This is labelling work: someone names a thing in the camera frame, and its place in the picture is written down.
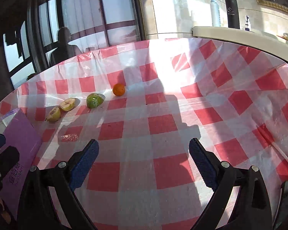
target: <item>metal bolt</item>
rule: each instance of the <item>metal bolt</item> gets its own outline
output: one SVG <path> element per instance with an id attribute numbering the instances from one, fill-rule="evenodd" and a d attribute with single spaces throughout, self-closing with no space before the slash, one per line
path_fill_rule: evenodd
<path id="1" fill-rule="evenodd" d="M 64 168 L 64 167 L 66 167 L 66 162 L 60 162 L 59 164 L 58 164 L 58 167 L 59 168 Z"/>
<path id="2" fill-rule="evenodd" d="M 229 163 L 228 162 L 221 162 L 221 165 L 224 167 L 224 168 L 228 168 L 229 167 Z"/>
<path id="3" fill-rule="evenodd" d="M 30 171 L 34 172 L 36 170 L 36 166 L 31 166 Z"/>
<path id="4" fill-rule="evenodd" d="M 255 172 L 257 172 L 259 170 L 259 168 L 255 165 L 252 166 L 252 170 L 254 170 Z"/>

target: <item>red and white tablecloth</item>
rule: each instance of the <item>red and white tablecloth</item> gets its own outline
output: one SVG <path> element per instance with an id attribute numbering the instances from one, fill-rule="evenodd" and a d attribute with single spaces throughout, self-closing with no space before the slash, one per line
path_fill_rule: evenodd
<path id="1" fill-rule="evenodd" d="M 116 83 L 126 85 L 124 96 L 112 94 Z M 90 110 L 92 92 L 106 100 Z M 69 97 L 80 104 L 44 121 Z M 192 38 L 95 50 L 24 83 L 0 103 L 0 116 L 17 107 L 42 135 L 40 169 L 98 140 L 99 156 L 75 193 L 100 230 L 190 229 L 213 193 L 188 153 L 193 137 L 235 167 L 257 165 L 273 214 L 288 180 L 288 64 L 250 47 Z M 220 225 L 236 196 L 234 189 Z"/>

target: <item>orange fruit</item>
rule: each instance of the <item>orange fruit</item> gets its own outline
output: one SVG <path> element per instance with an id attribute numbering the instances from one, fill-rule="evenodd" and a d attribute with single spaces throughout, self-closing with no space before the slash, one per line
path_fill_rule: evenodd
<path id="1" fill-rule="evenodd" d="M 126 90 L 125 90 L 125 86 L 124 85 L 116 84 L 116 85 L 113 86 L 113 90 L 112 91 L 113 91 L 115 96 L 120 97 L 120 96 L 124 95 Z"/>

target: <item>white countertop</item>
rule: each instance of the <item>white countertop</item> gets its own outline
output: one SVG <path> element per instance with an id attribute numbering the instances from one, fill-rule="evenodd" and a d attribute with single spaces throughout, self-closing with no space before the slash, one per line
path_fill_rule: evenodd
<path id="1" fill-rule="evenodd" d="M 288 63 L 288 41 L 272 34 L 228 28 L 193 27 L 193 36 L 238 43 L 277 56 Z"/>

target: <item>purple paper bag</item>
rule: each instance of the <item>purple paper bag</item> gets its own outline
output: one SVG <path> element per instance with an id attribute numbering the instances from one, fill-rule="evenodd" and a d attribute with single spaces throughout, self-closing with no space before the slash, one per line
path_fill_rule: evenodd
<path id="1" fill-rule="evenodd" d="M 0 133 L 5 136 L 6 142 L 0 148 L 0 153 L 8 146 L 14 146 L 20 155 L 19 162 L 3 178 L 3 187 L 0 192 L 0 197 L 16 220 L 22 187 L 42 140 L 19 108 L 11 110 L 0 118 L 0 131 L 2 129 L 4 129 L 3 133 Z"/>

